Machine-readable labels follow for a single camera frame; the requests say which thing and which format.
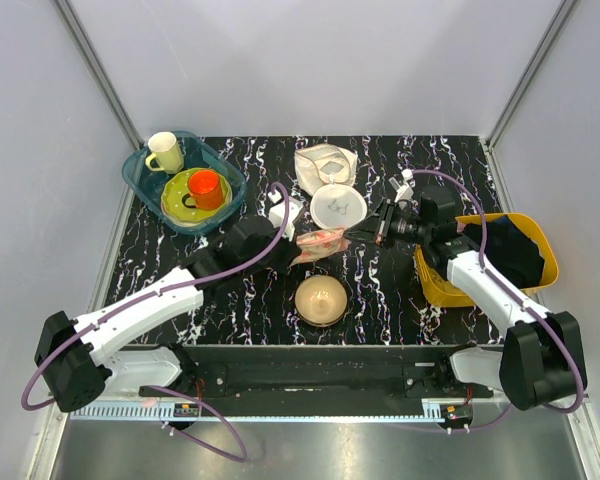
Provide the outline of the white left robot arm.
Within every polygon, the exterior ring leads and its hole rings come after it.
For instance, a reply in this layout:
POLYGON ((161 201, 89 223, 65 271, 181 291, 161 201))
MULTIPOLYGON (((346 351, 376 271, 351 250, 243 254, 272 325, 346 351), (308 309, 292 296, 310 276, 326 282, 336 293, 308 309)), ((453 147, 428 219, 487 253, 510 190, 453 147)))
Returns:
POLYGON ((31 384, 44 380, 63 413, 75 412, 103 394, 165 387, 176 396, 195 386, 196 372, 171 347, 129 351, 134 339, 202 307, 230 281, 266 269, 286 271, 299 255, 294 220, 285 214, 247 217, 219 239, 142 290, 75 318, 59 311, 42 327, 31 384))

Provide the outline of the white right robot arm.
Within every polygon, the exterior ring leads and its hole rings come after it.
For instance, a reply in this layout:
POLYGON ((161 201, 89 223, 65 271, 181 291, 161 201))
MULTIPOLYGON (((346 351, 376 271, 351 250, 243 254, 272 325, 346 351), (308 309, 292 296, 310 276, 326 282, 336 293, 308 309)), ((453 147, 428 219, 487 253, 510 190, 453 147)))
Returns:
POLYGON ((434 384, 456 396, 469 384, 503 392, 519 410, 552 407, 573 396, 579 408, 586 366, 579 324, 568 312, 554 313, 522 293, 459 233, 449 190, 428 186, 415 213, 384 199, 364 220, 346 229, 347 239, 390 248, 416 244, 426 264, 463 291, 504 337, 501 350, 462 347, 434 371, 434 384))

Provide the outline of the pink floral mesh laundry bag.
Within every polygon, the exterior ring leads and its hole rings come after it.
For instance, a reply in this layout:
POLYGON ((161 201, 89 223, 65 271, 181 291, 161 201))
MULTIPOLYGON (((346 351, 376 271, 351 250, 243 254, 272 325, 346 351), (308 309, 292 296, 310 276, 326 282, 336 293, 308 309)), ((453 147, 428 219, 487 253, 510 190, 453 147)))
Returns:
POLYGON ((323 258, 347 250, 350 241, 344 237, 345 229, 323 229, 302 234, 296 238, 300 254, 291 266, 314 263, 323 258))

